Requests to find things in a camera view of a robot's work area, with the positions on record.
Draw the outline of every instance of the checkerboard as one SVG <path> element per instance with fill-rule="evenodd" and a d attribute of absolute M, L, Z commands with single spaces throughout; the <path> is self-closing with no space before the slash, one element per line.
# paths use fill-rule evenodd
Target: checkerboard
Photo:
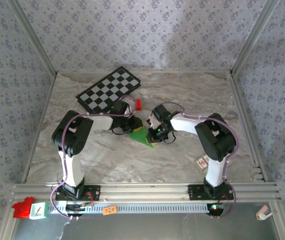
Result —
<path fill-rule="evenodd" d="M 78 102 L 91 114 L 108 112 L 116 99 L 128 95 L 141 81 L 123 66 L 105 76 L 76 96 Z"/>

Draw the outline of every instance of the floral wallpaper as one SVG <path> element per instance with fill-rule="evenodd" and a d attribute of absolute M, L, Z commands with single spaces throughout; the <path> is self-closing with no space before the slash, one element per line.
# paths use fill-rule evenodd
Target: floral wallpaper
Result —
<path fill-rule="evenodd" d="M 6 1 L 0 0 L 0 220 L 6 183 L 20 183 L 52 83 Z"/>
<path fill-rule="evenodd" d="M 259 37 L 238 81 L 244 89 L 265 156 L 269 180 L 276 181 L 285 205 L 285 0 Z"/>
<path fill-rule="evenodd" d="M 230 69 L 265 0 L 20 0 L 57 71 Z"/>

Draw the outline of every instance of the wall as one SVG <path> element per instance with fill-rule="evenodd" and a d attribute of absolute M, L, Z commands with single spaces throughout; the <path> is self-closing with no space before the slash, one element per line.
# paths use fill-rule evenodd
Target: wall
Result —
<path fill-rule="evenodd" d="M 20 0 L 57 71 L 226 70 L 265 0 Z"/>
<path fill-rule="evenodd" d="M 248 102 L 270 181 L 285 205 L 285 0 L 260 35 L 238 81 Z"/>
<path fill-rule="evenodd" d="M 0 0 L 0 220 L 7 183 L 19 183 L 52 79 Z"/>

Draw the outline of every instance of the marble surface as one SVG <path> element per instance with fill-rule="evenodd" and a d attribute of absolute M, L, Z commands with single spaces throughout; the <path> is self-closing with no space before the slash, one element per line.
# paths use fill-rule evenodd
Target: marble surface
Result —
<path fill-rule="evenodd" d="M 183 105 L 187 114 L 222 115 L 239 137 L 239 150 L 230 159 L 228 180 L 249 182 L 252 178 L 251 160 L 245 136 L 231 96 L 227 80 L 206 73 L 134 73 L 141 87 L 132 95 L 141 99 L 142 111 L 137 116 L 144 124 L 151 110 L 165 101 Z M 62 165 L 51 135 L 68 110 L 84 113 L 75 96 L 106 74 L 58 74 L 40 136 L 32 157 L 28 183 L 56 182 L 62 179 Z M 166 105 L 170 111 L 175 105 Z M 202 182 L 206 170 L 201 171 L 195 160 L 204 155 L 198 137 L 177 132 L 173 144 L 157 144 L 154 148 L 111 131 L 90 134 L 80 153 L 87 183 L 120 182 Z"/>

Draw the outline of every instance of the white clip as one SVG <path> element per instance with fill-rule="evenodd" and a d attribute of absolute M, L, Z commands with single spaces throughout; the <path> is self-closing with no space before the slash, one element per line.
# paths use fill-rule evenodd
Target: white clip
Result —
<path fill-rule="evenodd" d="M 269 207 L 267 205 L 263 205 L 261 209 L 256 213 L 256 218 L 259 221 L 266 220 L 269 218 L 271 215 L 273 215 L 273 212 L 270 212 L 266 215 L 266 212 L 269 210 Z"/>

